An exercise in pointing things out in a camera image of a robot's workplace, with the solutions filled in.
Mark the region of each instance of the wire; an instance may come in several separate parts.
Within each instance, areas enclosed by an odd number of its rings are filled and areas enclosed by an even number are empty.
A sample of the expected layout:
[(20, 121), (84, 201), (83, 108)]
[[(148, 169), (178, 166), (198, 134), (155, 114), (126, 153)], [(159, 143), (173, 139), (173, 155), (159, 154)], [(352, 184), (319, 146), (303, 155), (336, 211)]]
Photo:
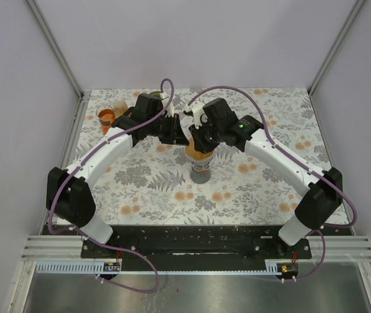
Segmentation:
[(234, 88), (234, 87), (230, 87), (230, 86), (214, 86), (214, 87), (210, 87), (210, 88), (207, 88), (206, 90), (201, 91), (196, 96), (194, 96), (194, 98), (192, 98), (190, 100), (190, 102), (188, 103), (188, 106), (190, 106), (191, 103), (193, 103), (195, 100), (197, 100), (200, 96), (204, 95), (205, 93), (207, 93), (207, 92), (209, 92), (211, 90), (215, 90), (215, 89), (229, 89), (229, 90), (233, 90), (233, 91), (236, 91), (237, 93), (240, 93), (240, 94), (244, 95), (247, 99), (249, 99), (249, 101), (251, 101), (251, 103), (255, 106), (256, 110), (258, 111), (258, 113), (259, 113), (259, 115), (261, 117), (261, 120), (262, 120), (262, 123), (263, 123), (263, 127), (264, 127), (264, 130), (265, 130), (265, 133), (266, 133), (266, 137), (270, 141), (271, 145), (275, 146), (281, 153), (283, 153), (286, 157), (288, 157), (294, 163), (296, 163), (297, 165), (299, 165), (300, 167), (302, 167), (304, 170), (308, 171), (309, 173), (311, 173), (312, 175), (316, 176), (318, 179), (322, 180), (324, 183), (326, 183), (327, 185), (329, 185), (335, 192), (337, 192), (343, 199), (345, 199), (345, 201), (349, 204), (349, 206), (350, 206), (350, 208), (352, 210), (352, 213), (353, 213), (352, 214), (352, 221), (350, 223), (347, 223), (347, 224), (328, 224), (328, 223), (325, 223), (325, 226), (336, 227), (336, 228), (350, 228), (350, 227), (352, 227), (353, 225), (356, 224), (356, 221), (357, 221), (357, 210), (356, 210), (356, 207), (354, 206), (353, 202), (348, 198), (348, 196), (345, 195), (343, 191), (341, 191), (336, 185), (334, 185), (332, 182), (330, 182), (324, 176), (320, 175), (316, 171), (310, 170), (310, 168), (306, 164), (302, 163), (301, 161), (298, 161), (294, 156), (292, 156), (290, 153), (288, 153), (287, 151), (285, 151), (285, 149), (283, 149), (281, 146), (279, 146), (279, 145), (277, 145), (275, 143), (275, 141), (273, 140), (273, 137), (272, 137), (271, 133), (269, 132), (269, 129), (267, 128), (266, 119), (265, 119), (265, 116), (263, 115), (260, 107), (258, 106), (258, 104), (256, 103), (256, 101), (250, 95), (248, 95), (247, 93), (245, 93), (243, 90), (240, 90), (240, 89)]
[(297, 262), (297, 251), (294, 251), (292, 254), (291, 265), (295, 265), (296, 262)]
[[(168, 103), (164, 106), (164, 108), (162, 109), (162, 111), (160, 111), (159, 113), (157, 113), (154, 117), (152, 117), (151, 119), (149, 119), (148, 121), (138, 125), (138, 126), (135, 126), (135, 127), (132, 127), (128, 130), (124, 130), (114, 136), (111, 136), (108, 138), (108, 141), (112, 141), (124, 134), (128, 134), (130, 132), (133, 132), (141, 127), (144, 127), (150, 123), (152, 123), (153, 121), (155, 121), (156, 119), (158, 119), (167, 109), (168, 107), (170, 106), (171, 102), (172, 102), (172, 99), (173, 99), (173, 92), (174, 92), (174, 87), (173, 87), (173, 82), (169, 79), (169, 78), (165, 78), (162, 80), (162, 82), (160, 83), (160, 90), (162, 92), (164, 92), (164, 83), (165, 82), (168, 82), (170, 85), (171, 85), (171, 95), (170, 95), (170, 98), (168, 100)], [(96, 244), (97, 246), (101, 246), (102, 248), (106, 248), (106, 249), (110, 249), (110, 250), (116, 250), (116, 251), (121, 251), (121, 252), (128, 252), (128, 253), (131, 253), (131, 254), (134, 254), (135, 256), (138, 256), (139, 258), (143, 259), (144, 261), (146, 261), (146, 263), (149, 264), (149, 266), (152, 268), (152, 270), (155, 272), (155, 278), (156, 278), (156, 283), (155, 283), (155, 286), (152, 288), (152, 289), (149, 289), (149, 290), (141, 290), (141, 289), (136, 289), (136, 288), (133, 288), (133, 287), (130, 287), (130, 286), (126, 286), (126, 285), (123, 285), (123, 284), (120, 284), (118, 282), (113, 282), (111, 280), (105, 280), (106, 282), (108, 282), (109, 284), (113, 284), (115, 286), (119, 286), (119, 287), (122, 287), (122, 288), (125, 288), (125, 289), (128, 289), (128, 290), (131, 290), (131, 291), (135, 291), (135, 292), (140, 292), (140, 293), (153, 293), (155, 292), (156, 290), (158, 290), (159, 288), (159, 274), (158, 274), (158, 271), (156, 269), (156, 267), (152, 264), (152, 262), (150, 262), (145, 256), (143, 256), (142, 254), (140, 254), (139, 252), (136, 252), (136, 251), (133, 251), (133, 250), (130, 250), (130, 249), (125, 249), (125, 248), (120, 248), (120, 247), (116, 247), (116, 246), (109, 246), (109, 245), (105, 245), (103, 243), (100, 243), (98, 242), (97, 240), (91, 238), (90, 236), (88, 236), (86, 233), (84, 233), (83, 231), (81, 231), (81, 229), (73, 226), (73, 225), (69, 225), (69, 226), (65, 226), (63, 228), (60, 228), (58, 230), (54, 230), (52, 228), (52, 218), (53, 218), (53, 214), (55, 212), (55, 209), (56, 209), (56, 205), (57, 205), (57, 202), (58, 202), (58, 199), (59, 197), (61, 196), (62, 194), (62, 191), (64, 190), (64, 188), (66, 187), (66, 185), (69, 183), (69, 181), (73, 178), (73, 176), (78, 173), (78, 171), (82, 170), (82, 166), (85, 165), (85, 163), (97, 152), (99, 151), (102, 147), (104, 147), (105, 145), (107, 145), (107, 142), (102, 142), (100, 145), (96, 146), (80, 163), (80, 166), (77, 166), (74, 171), (72, 171), (71, 173), (69, 173), (68, 177), (63, 181), (62, 185), (58, 188), (57, 192), (56, 192), (56, 195), (52, 201), (52, 205), (50, 207), (50, 212), (49, 212), (49, 217), (48, 217), (48, 230), (49, 232), (52, 234), (52, 235), (57, 235), (58, 233), (61, 233), (62, 231), (65, 231), (69, 228), (74, 228), (80, 235), (82, 236), (85, 236), (86, 238), (88, 238), (88, 240), (90, 240), (92, 243)]]
[[(318, 263), (317, 267), (315, 269), (313, 269), (309, 274), (307, 274), (305, 276), (302, 276), (302, 277), (299, 277), (299, 278), (297, 277), (297, 280), (286, 279), (286, 280), (284, 280), (284, 282), (298, 282), (298, 281), (302, 281), (302, 280), (306, 280), (308, 278), (311, 278), (315, 274), (317, 274), (319, 269), (321, 269), (321, 267), (323, 266), (324, 259), (326, 257), (326, 242), (325, 242), (324, 236), (323, 236), (321, 231), (315, 230), (312, 233), (318, 233), (319, 236), (321, 237), (321, 242), (323, 243), (323, 254), (321, 255), (320, 262)], [(279, 279), (268, 279), (268, 278), (262, 278), (262, 277), (256, 277), (256, 279), (262, 280), (262, 281), (265, 281), (265, 282), (282, 282), (282, 280), (279, 280)]]
[(310, 273), (310, 274), (307, 274), (303, 277), (300, 277), (300, 278), (297, 278), (297, 280), (306, 280), (308, 278), (311, 278), (312, 276), (314, 276), (318, 270), (323, 266), (323, 263), (324, 263), (324, 259), (326, 257), (326, 240), (324, 239), (324, 236), (322, 234), (321, 231), (319, 230), (316, 230), (315, 231), (316, 233), (319, 234), (319, 236), (321, 237), (321, 242), (323, 243), (323, 254), (321, 255), (321, 259), (320, 259), (320, 262), (318, 263), (317, 267)]

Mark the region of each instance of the stainless steel surface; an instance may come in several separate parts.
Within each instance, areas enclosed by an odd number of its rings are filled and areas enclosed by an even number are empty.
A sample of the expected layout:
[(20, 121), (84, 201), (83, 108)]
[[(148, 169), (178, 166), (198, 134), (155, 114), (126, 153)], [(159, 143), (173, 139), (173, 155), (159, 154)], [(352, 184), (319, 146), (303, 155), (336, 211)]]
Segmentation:
[(336, 36), (336, 39), (333, 42), (333, 45), (331, 46), (329, 52), (326, 55), (326, 58), (324, 59), (323, 63), (320, 66), (320, 69), (318, 73), (316, 74), (316, 77), (313, 79), (311, 87), (308, 89), (308, 94), (310, 97), (314, 94), (314, 92), (317, 90), (318, 85), (320, 84), (321, 79), (324, 77), (324, 75), (327, 72), (327, 69), (329, 68), (334, 56), (336, 55), (339, 47), (342, 45), (346, 35), (348, 34), (353, 22), (356, 20), (356, 17), (361, 12), (363, 5), (367, 2), (367, 0), (357, 0), (355, 4), (353, 5), (351, 11), (348, 14), (348, 17), (346, 18), (342, 28), (340, 29), (339, 33)]
[[(313, 265), (305, 264), (303, 271)], [(152, 276), (117, 281), (149, 288)], [(144, 295), (100, 284), (92, 275), (36, 274), (26, 313), (70, 312), (371, 312), (356, 265), (325, 264), (304, 282), (281, 284), (251, 276), (163, 276), (158, 293)]]
[(37, 2), (35, 0), (25, 0), (25, 2), (29, 6), (29, 9), (31, 13), (33, 14), (33, 17), (38, 23), (40, 30), (45, 36), (45, 39), (48, 41), (48, 44), (50, 48), (52, 49), (53, 54), (56, 56), (56, 59), (59, 65), (61, 65), (61, 68), (63, 69), (63, 72), (65, 73), (70, 84), (72, 85), (74, 92), (76, 93), (78, 97), (81, 97), (83, 91), (81, 90), (80, 85), (76, 81), (74, 74), (72, 73), (71, 69), (68, 66), (67, 61), (65, 60), (61, 50), (59, 49), (59, 46), (57, 45), (56, 40), (54, 39), (50, 31), (50, 28), (48, 24), (46, 23), (46, 20), (44, 19), (44, 16), (40, 11), (39, 6), (37, 5)]

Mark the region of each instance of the orange flower print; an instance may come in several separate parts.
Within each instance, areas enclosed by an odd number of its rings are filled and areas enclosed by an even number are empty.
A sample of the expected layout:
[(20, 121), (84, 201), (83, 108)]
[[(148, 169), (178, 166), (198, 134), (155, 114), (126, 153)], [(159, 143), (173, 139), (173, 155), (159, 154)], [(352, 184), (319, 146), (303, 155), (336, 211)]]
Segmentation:
[(165, 151), (165, 147), (163, 145), (158, 145), (156, 147), (156, 151), (159, 152), (159, 153), (164, 152)]
[(223, 200), (223, 195), (219, 192), (215, 192), (213, 194), (213, 196), (211, 197), (211, 199), (214, 201), (214, 202), (221, 202)]
[(175, 199), (178, 201), (182, 201), (185, 199), (185, 193), (182, 191), (178, 191), (175, 193)]
[(279, 209), (285, 213), (289, 212), (290, 210), (288, 203), (280, 203)]
[(298, 150), (303, 150), (305, 148), (305, 146), (302, 142), (297, 142), (295, 144), (295, 148), (297, 148)]
[(128, 205), (124, 205), (120, 209), (120, 213), (123, 215), (129, 215), (131, 212), (131, 208)]
[(249, 167), (246, 164), (239, 165), (239, 172), (246, 174), (249, 171)]

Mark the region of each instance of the floral tablecloth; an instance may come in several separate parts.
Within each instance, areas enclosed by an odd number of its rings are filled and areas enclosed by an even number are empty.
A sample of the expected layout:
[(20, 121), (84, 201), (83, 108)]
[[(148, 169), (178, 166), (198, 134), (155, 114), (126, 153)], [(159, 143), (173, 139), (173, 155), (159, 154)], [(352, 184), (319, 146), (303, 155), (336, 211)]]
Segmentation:
[[(305, 88), (243, 89), (258, 102), (272, 134), (307, 161), (325, 169), (329, 159)], [(95, 110), (126, 100), (129, 106), (150, 89), (95, 89), (91, 93), (76, 158), (102, 137)], [(173, 104), (181, 112), (201, 89), (176, 89)], [(238, 117), (258, 114), (233, 91), (212, 91), (204, 103), (225, 98)], [(191, 117), (180, 113), (187, 137)], [(108, 224), (283, 224), (301, 197), (278, 173), (236, 148), (221, 145), (211, 162), (208, 183), (190, 179), (184, 147), (146, 138), (110, 166), (93, 187), (97, 213)], [(329, 219), (346, 223), (342, 208)]]

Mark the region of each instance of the cup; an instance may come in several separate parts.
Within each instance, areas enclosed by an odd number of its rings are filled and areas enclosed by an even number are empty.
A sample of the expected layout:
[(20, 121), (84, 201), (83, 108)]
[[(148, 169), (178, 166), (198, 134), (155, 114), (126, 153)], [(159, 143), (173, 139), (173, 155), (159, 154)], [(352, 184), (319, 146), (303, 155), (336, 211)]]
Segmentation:
[(186, 158), (191, 163), (190, 178), (196, 184), (204, 184), (210, 180), (210, 162), (214, 158), (214, 151), (201, 153), (195, 150), (194, 139), (189, 139), (190, 145), (185, 147)]
[(96, 116), (100, 120), (102, 133), (105, 135), (115, 121), (113, 108), (109, 105), (101, 106), (96, 109)]
[(117, 101), (113, 103), (113, 111), (115, 114), (115, 118), (118, 118), (123, 115), (127, 111), (127, 103), (124, 100)]

